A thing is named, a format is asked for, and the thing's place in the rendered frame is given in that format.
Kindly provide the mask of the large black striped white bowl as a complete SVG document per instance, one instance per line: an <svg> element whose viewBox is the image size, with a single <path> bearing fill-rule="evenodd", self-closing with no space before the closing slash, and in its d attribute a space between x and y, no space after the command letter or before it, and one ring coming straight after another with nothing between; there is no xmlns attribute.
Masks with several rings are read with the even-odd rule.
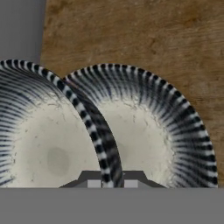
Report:
<svg viewBox="0 0 224 224"><path fill-rule="evenodd" d="M0 188L61 187L84 171L124 185L116 140L100 110L54 72L0 61Z"/></svg>

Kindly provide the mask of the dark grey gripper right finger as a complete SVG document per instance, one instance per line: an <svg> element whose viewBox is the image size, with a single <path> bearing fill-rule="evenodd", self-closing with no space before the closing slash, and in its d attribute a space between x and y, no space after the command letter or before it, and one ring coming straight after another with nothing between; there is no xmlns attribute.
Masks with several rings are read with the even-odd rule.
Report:
<svg viewBox="0 0 224 224"><path fill-rule="evenodd" d="M123 177L125 188L164 188L163 185L147 179L143 171L124 171Z"/></svg>

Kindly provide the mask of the small black striped white bowl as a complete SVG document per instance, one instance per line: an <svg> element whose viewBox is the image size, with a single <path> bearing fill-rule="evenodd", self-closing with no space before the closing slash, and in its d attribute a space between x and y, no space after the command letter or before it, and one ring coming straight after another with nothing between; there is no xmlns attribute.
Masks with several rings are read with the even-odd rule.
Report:
<svg viewBox="0 0 224 224"><path fill-rule="evenodd" d="M218 186L214 147L200 115L170 83L142 68L87 66L64 81L101 112L122 168L166 188Z"/></svg>

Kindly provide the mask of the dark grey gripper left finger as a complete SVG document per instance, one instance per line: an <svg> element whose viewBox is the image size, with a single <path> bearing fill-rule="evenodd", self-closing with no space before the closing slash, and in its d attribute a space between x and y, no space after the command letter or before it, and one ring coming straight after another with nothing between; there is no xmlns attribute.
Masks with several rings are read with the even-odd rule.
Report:
<svg viewBox="0 0 224 224"><path fill-rule="evenodd" d="M61 188L101 188L102 176L100 171L82 171L80 176L67 184L61 186Z"/></svg>

